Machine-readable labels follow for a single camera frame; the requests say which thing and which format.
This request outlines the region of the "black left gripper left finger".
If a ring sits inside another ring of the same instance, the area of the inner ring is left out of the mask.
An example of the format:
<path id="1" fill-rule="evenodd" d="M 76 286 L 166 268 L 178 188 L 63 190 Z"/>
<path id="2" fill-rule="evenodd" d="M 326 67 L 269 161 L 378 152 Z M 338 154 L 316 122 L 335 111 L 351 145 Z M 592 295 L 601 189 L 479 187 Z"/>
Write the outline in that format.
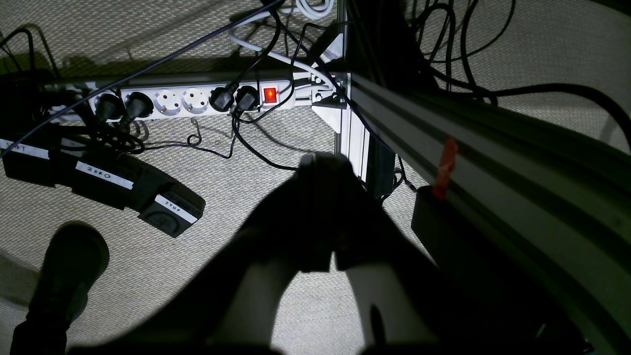
<path id="1" fill-rule="evenodd" d="M 300 271 L 329 268 L 330 245 L 314 240 L 314 183 L 335 164 L 333 154 L 304 155 L 171 301 L 117 339 L 70 354 L 273 355 L 286 288 Z"/>

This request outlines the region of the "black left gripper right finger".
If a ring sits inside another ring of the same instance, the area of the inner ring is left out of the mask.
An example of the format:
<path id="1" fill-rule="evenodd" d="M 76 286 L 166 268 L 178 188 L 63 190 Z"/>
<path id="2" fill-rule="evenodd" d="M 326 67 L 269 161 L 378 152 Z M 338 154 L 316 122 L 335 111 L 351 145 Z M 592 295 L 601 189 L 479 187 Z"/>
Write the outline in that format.
<path id="1" fill-rule="evenodd" d="M 432 237 L 455 242 L 435 263 L 356 177 L 331 158 L 334 251 L 367 326 L 368 354 L 583 355 L 582 333 L 552 297 L 451 207 L 428 203 Z"/>

